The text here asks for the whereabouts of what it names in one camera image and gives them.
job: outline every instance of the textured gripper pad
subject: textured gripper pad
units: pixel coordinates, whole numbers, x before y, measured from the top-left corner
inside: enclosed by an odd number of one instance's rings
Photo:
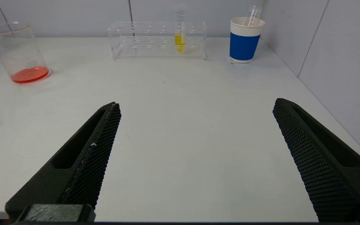
[[[89,204],[95,209],[121,118],[119,104],[111,107],[104,124],[90,145],[78,173],[67,188],[63,204]]]
[[[360,221],[360,156],[291,101],[273,114],[319,221]]]
[[[115,102],[98,109],[6,203],[10,221],[16,221],[24,208],[33,204],[88,204],[95,208],[120,118]]]

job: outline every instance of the blue cup label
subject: blue cup label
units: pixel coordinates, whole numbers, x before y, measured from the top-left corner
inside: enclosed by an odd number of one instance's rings
[[[245,37],[230,33],[230,57],[237,60],[250,60],[254,57],[258,36]]]

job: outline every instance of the glass beaker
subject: glass beaker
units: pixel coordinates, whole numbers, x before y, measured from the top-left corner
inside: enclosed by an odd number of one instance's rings
[[[37,81],[51,73],[28,24],[0,23],[0,61],[16,83]]]

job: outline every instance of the wall seam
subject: wall seam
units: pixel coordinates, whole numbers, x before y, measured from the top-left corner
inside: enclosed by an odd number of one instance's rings
[[[4,20],[7,22],[6,16],[4,15],[4,13],[3,13],[3,11],[2,11],[1,6],[0,6],[0,12],[2,13],[2,16],[3,16]]]
[[[329,2],[330,2],[330,0],[327,0],[327,3],[326,3],[326,6],[324,7],[322,16],[320,17],[319,24],[317,25],[316,30],[315,30],[315,33],[313,34],[312,40],[311,40],[311,42],[310,42],[310,44],[309,44],[309,47],[308,47],[308,49],[307,49],[307,51],[306,51],[306,55],[305,55],[305,57],[304,57],[304,61],[302,62],[302,65],[301,65],[301,68],[300,68],[300,71],[299,71],[297,77],[300,77],[302,68],[304,67],[304,64],[305,64],[305,60],[306,60],[307,54],[309,53],[310,47],[312,46],[312,43],[313,43],[313,40],[314,40],[315,37],[316,37],[317,30],[319,30],[319,26],[320,26],[320,24],[322,23],[322,19],[323,19],[324,13],[326,12],[326,9],[327,9],[327,6],[329,5]]]
[[[129,3],[129,9],[130,9],[130,20],[133,21],[133,12],[131,11],[131,0],[128,0]]]

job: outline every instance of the orange liquid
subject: orange liquid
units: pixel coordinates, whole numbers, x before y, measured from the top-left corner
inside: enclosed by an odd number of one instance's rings
[[[48,76],[49,70],[46,67],[33,67],[29,69],[20,70],[12,75],[12,81],[23,84],[38,81]]]

